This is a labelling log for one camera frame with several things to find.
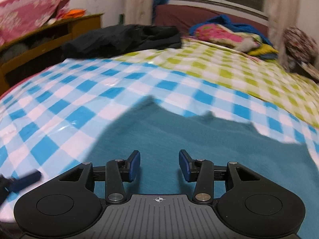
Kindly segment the cream curtain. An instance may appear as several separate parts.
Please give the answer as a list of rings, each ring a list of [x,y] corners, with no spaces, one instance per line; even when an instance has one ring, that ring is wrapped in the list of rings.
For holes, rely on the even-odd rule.
[[[124,24],[151,25],[153,0],[125,0]]]
[[[279,52],[278,61],[286,68],[288,59],[283,41],[284,30],[297,23],[300,0],[266,0],[264,8],[268,16],[268,38]]]

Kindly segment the blue green checkered bedsheet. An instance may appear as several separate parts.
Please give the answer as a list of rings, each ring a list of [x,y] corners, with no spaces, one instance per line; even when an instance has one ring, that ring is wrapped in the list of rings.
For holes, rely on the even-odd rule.
[[[273,62],[185,39],[181,49],[66,59],[1,99],[1,174],[42,182],[87,161],[100,134],[142,99],[183,117],[211,112],[305,144],[318,169],[318,86]]]

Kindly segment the left cream curtain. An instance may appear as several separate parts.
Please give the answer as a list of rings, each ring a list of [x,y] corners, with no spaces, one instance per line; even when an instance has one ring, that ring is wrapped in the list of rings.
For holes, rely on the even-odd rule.
[[[151,25],[153,0],[125,0],[124,24]]]

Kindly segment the pink floral pillow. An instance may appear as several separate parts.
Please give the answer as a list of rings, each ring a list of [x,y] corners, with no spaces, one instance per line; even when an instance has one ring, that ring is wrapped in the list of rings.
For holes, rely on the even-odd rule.
[[[231,48],[239,52],[249,52],[262,45],[262,38],[253,33],[233,32],[220,24],[205,24],[195,30],[197,39]]]

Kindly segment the orange bag on desk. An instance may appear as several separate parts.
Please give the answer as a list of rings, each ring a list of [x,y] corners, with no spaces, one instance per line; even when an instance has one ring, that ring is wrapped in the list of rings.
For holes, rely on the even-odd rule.
[[[86,13],[85,9],[71,9],[63,15],[63,19],[83,17]]]

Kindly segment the maroon headboard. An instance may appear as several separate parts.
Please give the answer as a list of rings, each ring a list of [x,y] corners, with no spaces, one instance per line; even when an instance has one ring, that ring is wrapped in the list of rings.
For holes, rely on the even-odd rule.
[[[165,4],[156,7],[154,25],[175,26],[183,35],[186,35],[193,25],[223,14],[223,12],[201,7]],[[247,16],[239,17],[232,14],[225,15],[227,15],[233,23],[251,25],[266,37],[268,36],[268,27],[265,24],[249,20]]]

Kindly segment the black jacket on bed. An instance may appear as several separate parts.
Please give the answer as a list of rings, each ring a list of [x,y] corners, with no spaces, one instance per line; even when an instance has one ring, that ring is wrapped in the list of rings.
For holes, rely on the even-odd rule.
[[[175,26],[114,25],[91,30],[62,46],[65,58],[112,58],[143,50],[179,49],[181,33]]]

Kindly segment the wooden desk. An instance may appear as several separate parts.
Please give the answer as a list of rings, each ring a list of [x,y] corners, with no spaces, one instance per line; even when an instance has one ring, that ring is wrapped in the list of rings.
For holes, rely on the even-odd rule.
[[[1,46],[1,94],[10,85],[6,75],[43,54],[61,47],[91,30],[102,26],[103,14],[58,20],[45,24],[20,38]]]

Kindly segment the yellow cloth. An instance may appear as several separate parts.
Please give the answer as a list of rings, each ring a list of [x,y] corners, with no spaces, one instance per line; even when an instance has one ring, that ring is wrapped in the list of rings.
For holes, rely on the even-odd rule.
[[[274,60],[278,58],[278,53],[271,45],[263,43],[258,49],[249,51],[248,55],[262,60]]]

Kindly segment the teal fleece garment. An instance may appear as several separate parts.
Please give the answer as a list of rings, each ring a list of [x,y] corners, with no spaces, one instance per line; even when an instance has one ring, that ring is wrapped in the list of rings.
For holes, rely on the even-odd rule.
[[[260,134],[251,123],[215,117],[211,112],[183,117],[142,99],[112,122],[87,155],[94,166],[141,154],[128,194],[192,195],[178,164],[180,150],[219,166],[236,161],[298,195],[305,204],[301,238],[318,238],[318,169],[305,144],[282,143]]]

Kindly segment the blue blanket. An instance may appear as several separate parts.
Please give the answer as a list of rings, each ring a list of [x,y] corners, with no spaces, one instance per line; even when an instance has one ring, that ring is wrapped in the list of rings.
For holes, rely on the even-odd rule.
[[[189,29],[189,35],[195,35],[196,29],[198,29],[200,26],[203,26],[205,24],[219,24],[223,25],[224,27],[230,29],[233,32],[246,32],[246,33],[253,33],[256,35],[259,35],[262,38],[262,43],[268,44],[268,45],[273,45],[272,42],[265,36],[263,35],[262,32],[260,32],[257,28],[250,24],[245,24],[245,23],[233,23],[231,19],[227,15],[219,15],[216,17],[213,17],[205,22],[198,23],[196,25],[193,25]]]

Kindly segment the pink floral cloth bundle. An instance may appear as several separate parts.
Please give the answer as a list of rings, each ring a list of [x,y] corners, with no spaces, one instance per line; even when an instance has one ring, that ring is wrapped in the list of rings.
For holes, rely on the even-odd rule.
[[[1,2],[1,45],[20,38],[50,18],[61,19],[70,0],[4,0]]]

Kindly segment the right cream curtain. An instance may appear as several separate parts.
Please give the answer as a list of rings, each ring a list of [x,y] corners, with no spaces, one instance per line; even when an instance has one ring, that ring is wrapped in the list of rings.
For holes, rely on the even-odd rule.
[[[286,68],[288,59],[283,41],[284,30],[297,23],[300,0],[266,0],[264,8],[268,16],[268,38],[279,52],[278,61]]]

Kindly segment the dark floral cloth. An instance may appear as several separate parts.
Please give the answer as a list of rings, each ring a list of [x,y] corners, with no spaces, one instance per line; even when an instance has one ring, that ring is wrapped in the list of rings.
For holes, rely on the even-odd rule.
[[[289,71],[318,84],[318,69],[315,67],[318,58],[316,41],[295,26],[284,30],[283,41],[288,56]]]

